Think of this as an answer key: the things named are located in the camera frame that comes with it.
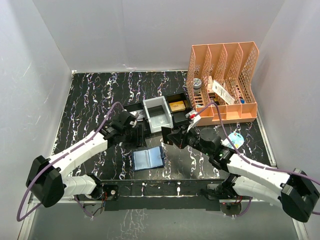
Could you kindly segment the white plastic bin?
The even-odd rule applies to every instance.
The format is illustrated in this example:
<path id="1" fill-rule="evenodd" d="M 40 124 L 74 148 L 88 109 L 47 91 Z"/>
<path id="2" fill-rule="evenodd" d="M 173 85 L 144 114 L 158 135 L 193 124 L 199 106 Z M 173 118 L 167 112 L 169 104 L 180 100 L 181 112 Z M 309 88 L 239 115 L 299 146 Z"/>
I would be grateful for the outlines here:
<path id="1" fill-rule="evenodd" d="M 164 96 L 142 101 L 144 116 L 152 134 L 162 131 L 162 127 L 173 128 L 173 119 Z"/>

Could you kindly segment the blue card holder wallet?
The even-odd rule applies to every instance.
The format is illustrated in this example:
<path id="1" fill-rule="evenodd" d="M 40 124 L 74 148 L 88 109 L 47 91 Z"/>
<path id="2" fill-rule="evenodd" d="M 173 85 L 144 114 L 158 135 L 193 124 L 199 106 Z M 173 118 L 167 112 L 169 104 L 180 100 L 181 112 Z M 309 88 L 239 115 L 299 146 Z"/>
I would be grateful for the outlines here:
<path id="1" fill-rule="evenodd" d="M 132 163 L 134 171 L 163 168 L 166 155 L 162 146 L 134 151 Z"/>

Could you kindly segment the white VIP card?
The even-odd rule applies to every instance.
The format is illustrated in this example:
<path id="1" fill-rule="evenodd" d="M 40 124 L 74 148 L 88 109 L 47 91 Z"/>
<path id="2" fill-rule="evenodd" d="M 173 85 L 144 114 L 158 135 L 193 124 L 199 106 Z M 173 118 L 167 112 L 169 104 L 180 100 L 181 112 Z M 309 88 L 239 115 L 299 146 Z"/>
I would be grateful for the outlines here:
<path id="1" fill-rule="evenodd" d="M 145 114 L 143 110 L 137 111 L 138 113 L 138 117 L 137 117 L 137 121 L 138 122 L 142 122 L 145 119 Z"/>

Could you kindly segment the black tray with gold card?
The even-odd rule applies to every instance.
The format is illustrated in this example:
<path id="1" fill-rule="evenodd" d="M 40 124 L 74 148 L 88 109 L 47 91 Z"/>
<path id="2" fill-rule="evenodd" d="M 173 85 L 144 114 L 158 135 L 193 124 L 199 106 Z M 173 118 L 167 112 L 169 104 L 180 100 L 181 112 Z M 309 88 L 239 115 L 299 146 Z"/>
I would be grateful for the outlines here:
<path id="1" fill-rule="evenodd" d="M 193 110 L 190 100 L 185 92 L 178 92 L 165 96 L 171 114 L 173 128 L 177 129 L 189 123 L 186 114 Z"/>

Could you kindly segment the orange desk file organizer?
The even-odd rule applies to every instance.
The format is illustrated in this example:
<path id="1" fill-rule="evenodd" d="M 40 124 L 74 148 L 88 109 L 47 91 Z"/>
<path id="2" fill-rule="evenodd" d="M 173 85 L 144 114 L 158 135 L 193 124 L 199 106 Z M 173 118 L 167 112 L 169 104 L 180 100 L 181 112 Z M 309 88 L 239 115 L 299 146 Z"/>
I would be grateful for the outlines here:
<path id="1" fill-rule="evenodd" d="M 193 45 L 190 51 L 186 86 L 192 108 L 200 114 L 199 126 L 253 122 L 258 104 L 251 82 L 259 57 L 255 42 L 233 42 Z M 193 80 L 202 80 L 199 94 L 193 92 Z M 235 99 L 226 104 L 213 92 L 213 81 L 219 82 Z"/>

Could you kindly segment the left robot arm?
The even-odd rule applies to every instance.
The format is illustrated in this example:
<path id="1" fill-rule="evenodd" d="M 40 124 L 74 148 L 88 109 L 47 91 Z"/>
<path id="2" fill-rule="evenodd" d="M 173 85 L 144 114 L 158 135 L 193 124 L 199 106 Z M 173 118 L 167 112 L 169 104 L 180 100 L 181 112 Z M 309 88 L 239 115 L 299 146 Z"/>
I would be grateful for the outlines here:
<path id="1" fill-rule="evenodd" d="M 46 208 L 63 197 L 85 195 L 92 200 L 101 199 L 104 188 L 97 176 L 92 173 L 70 176 L 70 173 L 93 156 L 120 143 L 143 146 L 144 130 L 137 123 L 139 116 L 138 111 L 123 110 L 62 152 L 48 158 L 38 156 L 33 160 L 26 186 Z"/>

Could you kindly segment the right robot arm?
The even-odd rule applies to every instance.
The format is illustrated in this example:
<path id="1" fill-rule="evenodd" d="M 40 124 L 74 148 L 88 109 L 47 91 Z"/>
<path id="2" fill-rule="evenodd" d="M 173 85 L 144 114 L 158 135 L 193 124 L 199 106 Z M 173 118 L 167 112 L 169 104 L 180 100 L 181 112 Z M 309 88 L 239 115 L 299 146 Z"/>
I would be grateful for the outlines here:
<path id="1" fill-rule="evenodd" d="M 206 198 L 233 199 L 245 196 L 268 202 L 282 208 L 291 218 L 306 223 L 314 213 L 320 192 L 306 173 L 300 169 L 282 172 L 237 153 L 222 144 L 215 130 L 205 127 L 197 130 L 199 116 L 188 113 L 189 123 L 176 129 L 162 127 L 163 141 L 179 149 L 189 146 L 208 156 L 208 161 L 228 177 L 216 187 L 201 190 Z"/>

